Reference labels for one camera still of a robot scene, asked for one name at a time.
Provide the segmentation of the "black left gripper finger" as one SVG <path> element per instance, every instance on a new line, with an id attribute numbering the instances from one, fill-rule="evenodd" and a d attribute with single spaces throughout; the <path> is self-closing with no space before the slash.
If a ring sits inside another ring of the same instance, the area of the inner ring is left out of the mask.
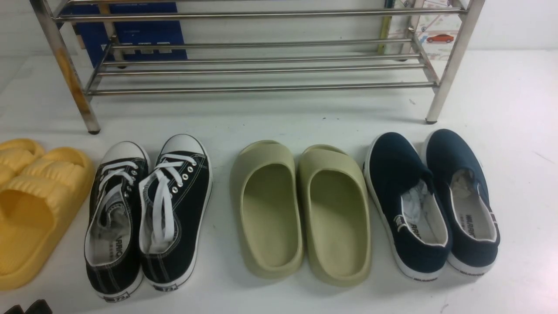
<path id="1" fill-rule="evenodd" d="M 6 310 L 4 314 L 25 314 L 25 312 L 20 305 L 14 305 L 8 310 Z"/>

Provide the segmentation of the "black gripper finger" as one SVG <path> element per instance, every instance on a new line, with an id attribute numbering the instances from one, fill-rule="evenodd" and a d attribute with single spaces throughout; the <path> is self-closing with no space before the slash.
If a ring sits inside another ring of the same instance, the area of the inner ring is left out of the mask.
<path id="1" fill-rule="evenodd" d="M 25 314 L 53 314 L 53 312 L 48 302 L 44 299 L 40 299 L 31 304 L 25 311 Z"/>

